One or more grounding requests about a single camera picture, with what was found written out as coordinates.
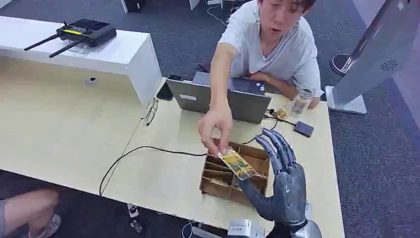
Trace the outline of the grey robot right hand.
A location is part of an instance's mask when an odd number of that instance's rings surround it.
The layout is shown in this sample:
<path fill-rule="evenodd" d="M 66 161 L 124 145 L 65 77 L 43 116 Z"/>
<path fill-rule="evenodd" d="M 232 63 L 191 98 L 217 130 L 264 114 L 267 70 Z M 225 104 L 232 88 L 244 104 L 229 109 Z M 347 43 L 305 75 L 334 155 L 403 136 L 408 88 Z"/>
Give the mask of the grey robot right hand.
<path fill-rule="evenodd" d="M 250 179 L 239 181 L 239 186 L 262 218 L 285 226 L 301 226 L 307 220 L 304 168 L 297 163 L 293 149 L 281 134 L 266 128 L 262 129 L 262 134 L 255 139 L 264 148 L 271 163 L 273 195 L 262 195 Z"/>

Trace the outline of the person's right hand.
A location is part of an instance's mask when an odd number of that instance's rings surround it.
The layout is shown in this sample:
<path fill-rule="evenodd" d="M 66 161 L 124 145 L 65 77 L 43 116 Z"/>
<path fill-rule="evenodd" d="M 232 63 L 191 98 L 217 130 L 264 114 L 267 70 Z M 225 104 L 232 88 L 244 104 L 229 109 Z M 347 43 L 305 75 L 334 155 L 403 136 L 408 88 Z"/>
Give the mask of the person's right hand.
<path fill-rule="evenodd" d="M 209 111 L 199 121 L 198 130 L 202 144 L 213 156 L 219 152 L 226 153 L 230 132 L 233 126 L 231 108 L 228 102 L 211 104 Z M 221 132 L 218 145 L 215 144 L 212 131 L 218 128 Z"/>

